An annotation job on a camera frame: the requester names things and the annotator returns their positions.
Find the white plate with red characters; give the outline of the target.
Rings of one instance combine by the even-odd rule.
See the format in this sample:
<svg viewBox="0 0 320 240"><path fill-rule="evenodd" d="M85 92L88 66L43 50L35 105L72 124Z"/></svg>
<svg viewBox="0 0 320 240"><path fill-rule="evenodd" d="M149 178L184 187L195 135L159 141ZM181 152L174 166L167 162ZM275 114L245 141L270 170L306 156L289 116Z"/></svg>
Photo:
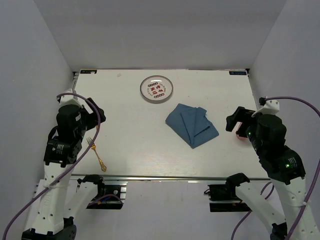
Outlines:
<svg viewBox="0 0 320 240"><path fill-rule="evenodd" d="M164 103L172 96L174 86L167 77L152 75L142 81L139 90L146 101L160 104Z"/></svg>

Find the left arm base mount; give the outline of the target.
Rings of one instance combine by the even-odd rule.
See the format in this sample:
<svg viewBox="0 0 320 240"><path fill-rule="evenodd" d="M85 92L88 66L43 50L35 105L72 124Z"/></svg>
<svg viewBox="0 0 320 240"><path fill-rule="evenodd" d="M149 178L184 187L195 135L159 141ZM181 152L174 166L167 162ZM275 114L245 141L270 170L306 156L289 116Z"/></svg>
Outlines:
<svg viewBox="0 0 320 240"><path fill-rule="evenodd" d="M77 179L77 190L84 189L85 183L93 184L93 189L97 190L97 195L89 202L87 209L120 210L122 208L126 199L126 184L105 183L102 176L90 174Z"/></svg>

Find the pink cup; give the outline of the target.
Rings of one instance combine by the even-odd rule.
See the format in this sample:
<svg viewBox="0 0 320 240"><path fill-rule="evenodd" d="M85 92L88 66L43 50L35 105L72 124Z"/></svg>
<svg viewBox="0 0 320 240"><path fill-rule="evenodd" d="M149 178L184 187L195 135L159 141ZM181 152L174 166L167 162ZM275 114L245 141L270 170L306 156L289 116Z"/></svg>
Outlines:
<svg viewBox="0 0 320 240"><path fill-rule="evenodd" d="M236 137L240 140L244 140L244 139L247 139L247 134L246 134L246 129L247 129L247 126L244 125L243 122L240 122L239 123L239 126L238 126L238 129L236 130L235 134L236 134Z"/></svg>

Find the blue cloth napkin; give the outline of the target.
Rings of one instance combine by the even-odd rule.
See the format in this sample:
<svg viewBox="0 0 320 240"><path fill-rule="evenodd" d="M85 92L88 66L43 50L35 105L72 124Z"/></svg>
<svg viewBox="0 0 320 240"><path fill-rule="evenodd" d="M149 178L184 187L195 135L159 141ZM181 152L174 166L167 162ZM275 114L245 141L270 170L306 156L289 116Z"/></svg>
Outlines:
<svg viewBox="0 0 320 240"><path fill-rule="evenodd" d="M191 107L179 103L167 116L165 123L192 149L219 136L219 132L206 117L202 107Z"/></svg>

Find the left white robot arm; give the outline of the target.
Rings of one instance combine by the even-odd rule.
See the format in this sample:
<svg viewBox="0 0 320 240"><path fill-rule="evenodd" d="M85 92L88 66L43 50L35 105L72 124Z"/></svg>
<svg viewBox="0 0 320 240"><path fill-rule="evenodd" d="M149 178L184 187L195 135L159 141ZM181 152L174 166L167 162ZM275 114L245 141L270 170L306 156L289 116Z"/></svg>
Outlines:
<svg viewBox="0 0 320 240"><path fill-rule="evenodd" d="M67 99L63 95L58 101L57 125L48 135L44 153L44 189L35 197L40 200L39 208L30 229L22 233L23 240L73 240L77 233L77 212L85 209L92 199L99 200L106 193L102 178L92 174L84 178L80 198L66 203L71 174L83 158L79 153L85 133L91 129L98 131L106 116L90 97L85 102L92 113L78 102L76 96Z"/></svg>

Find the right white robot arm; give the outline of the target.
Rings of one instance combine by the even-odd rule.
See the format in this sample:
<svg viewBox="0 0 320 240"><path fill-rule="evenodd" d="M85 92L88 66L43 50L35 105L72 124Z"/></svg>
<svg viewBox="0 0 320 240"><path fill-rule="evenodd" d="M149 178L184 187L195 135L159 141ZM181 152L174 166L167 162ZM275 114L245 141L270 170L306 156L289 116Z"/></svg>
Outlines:
<svg viewBox="0 0 320 240"><path fill-rule="evenodd" d="M241 124L236 133L248 138L277 191L283 213L254 190L243 173L226 179L226 195L246 203L272 240L318 240L320 230L308 204L306 171L298 153L285 144L287 128L282 120L273 114L255 113L239 106L226 118L226 131L231 132L236 123Z"/></svg>

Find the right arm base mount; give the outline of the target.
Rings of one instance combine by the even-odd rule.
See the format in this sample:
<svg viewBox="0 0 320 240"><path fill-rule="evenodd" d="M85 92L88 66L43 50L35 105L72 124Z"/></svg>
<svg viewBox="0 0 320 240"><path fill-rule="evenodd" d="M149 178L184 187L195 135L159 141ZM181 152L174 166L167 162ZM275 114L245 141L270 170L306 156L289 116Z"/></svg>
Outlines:
<svg viewBox="0 0 320 240"><path fill-rule="evenodd" d="M226 184L210 184L203 194L209 198L211 213L240 213L251 210L246 203L232 195Z"/></svg>

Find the gold fork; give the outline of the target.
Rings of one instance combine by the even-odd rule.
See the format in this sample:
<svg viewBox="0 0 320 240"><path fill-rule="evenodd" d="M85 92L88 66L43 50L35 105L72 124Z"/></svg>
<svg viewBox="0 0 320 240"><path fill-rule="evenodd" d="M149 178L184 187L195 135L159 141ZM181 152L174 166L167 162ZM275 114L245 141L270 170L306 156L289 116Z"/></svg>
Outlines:
<svg viewBox="0 0 320 240"><path fill-rule="evenodd" d="M88 145L90 146L90 148L93 150L93 152L95 153L97 159L98 159L98 162L99 162L99 165L100 165L100 168L103 172L106 172L107 171L107 167L106 165L104 164L104 162L102 161L102 159L100 158L97 150L96 150L96 144L94 143L93 139L91 137L87 137L86 138L86 141L88 143Z"/></svg>

